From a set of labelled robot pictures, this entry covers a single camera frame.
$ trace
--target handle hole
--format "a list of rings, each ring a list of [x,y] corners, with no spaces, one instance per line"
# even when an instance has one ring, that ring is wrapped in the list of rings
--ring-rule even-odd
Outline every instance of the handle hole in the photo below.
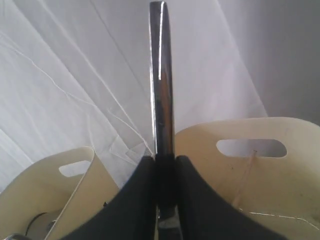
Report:
[[[78,161],[59,167],[59,171],[63,176],[71,178],[84,174],[88,170],[89,166],[89,161]]]
[[[218,150],[228,157],[248,157],[256,150],[260,157],[282,158],[287,149],[275,139],[227,139],[216,143]]]

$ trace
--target white fabric backdrop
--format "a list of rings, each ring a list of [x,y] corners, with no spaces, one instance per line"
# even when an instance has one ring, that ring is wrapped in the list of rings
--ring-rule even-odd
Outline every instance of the white fabric backdrop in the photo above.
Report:
[[[292,87],[291,70],[298,61],[292,57],[301,56],[290,55],[290,49],[282,52],[291,59],[282,70],[279,58],[274,62],[272,56],[283,49],[274,49],[278,39],[268,34],[251,38],[251,29],[265,27],[256,25],[259,11],[264,20],[275,18],[268,15],[271,6],[261,6],[268,1],[167,2],[176,132],[214,120],[266,117],[264,106],[272,116],[282,115],[286,104],[295,110],[292,89],[284,95],[272,85],[281,81],[282,89]],[[283,7],[290,0],[269,2],[291,15],[300,11]],[[122,186],[146,147],[153,150],[148,9],[148,0],[0,2],[0,192],[35,161],[84,145],[94,147]],[[274,12],[280,18],[283,11]],[[279,31],[291,23],[281,24]],[[266,60],[261,40],[268,37],[274,45],[268,45],[272,53],[266,52]],[[319,55],[319,48],[314,51],[314,57]],[[310,64],[314,68],[308,70],[319,73],[318,65]],[[270,65],[274,73],[268,72]],[[301,86],[297,78],[295,88]],[[308,90],[315,97],[312,85]],[[310,98],[307,90],[299,96]],[[314,116],[309,119],[319,120]]]

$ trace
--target white sheet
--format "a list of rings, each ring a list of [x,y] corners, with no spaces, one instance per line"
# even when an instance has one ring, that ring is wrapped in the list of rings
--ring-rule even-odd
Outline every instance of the white sheet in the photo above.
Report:
[[[238,13],[236,1],[167,2],[176,132],[266,117],[242,57],[250,49],[225,15]],[[121,187],[153,151],[148,9],[147,0],[0,2],[0,192],[35,161],[84,145]]]

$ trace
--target cream curved board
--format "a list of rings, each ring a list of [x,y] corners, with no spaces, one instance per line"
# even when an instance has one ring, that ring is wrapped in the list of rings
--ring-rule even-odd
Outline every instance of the cream curved board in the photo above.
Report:
[[[275,139],[287,150],[280,158],[254,158],[239,208],[290,239],[319,239],[320,127],[268,117],[215,121],[177,133],[176,154],[188,156],[205,181],[232,203],[249,158],[222,154],[217,142],[229,139]]]
[[[59,167],[81,161],[91,162],[85,174],[66,177],[60,173]],[[63,209],[46,237],[59,239],[93,217],[117,192],[117,185],[90,147],[44,158],[0,194],[0,239],[12,233],[25,234],[30,221],[40,213]]]

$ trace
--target cream plastic panel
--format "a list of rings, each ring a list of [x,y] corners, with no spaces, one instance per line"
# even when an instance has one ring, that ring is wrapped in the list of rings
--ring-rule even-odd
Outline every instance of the cream plastic panel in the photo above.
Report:
[[[216,121],[175,136],[177,155],[187,155],[204,180],[231,203],[249,157],[229,157],[219,140],[275,139],[287,155],[255,157],[239,208],[290,239],[320,238],[320,127],[295,118]]]
[[[85,174],[66,177],[60,173],[59,167],[81,161],[91,162]],[[0,194],[0,239],[25,234],[29,222],[40,213],[63,209],[46,237],[59,239],[93,217],[117,192],[117,185],[90,147],[44,158]]]

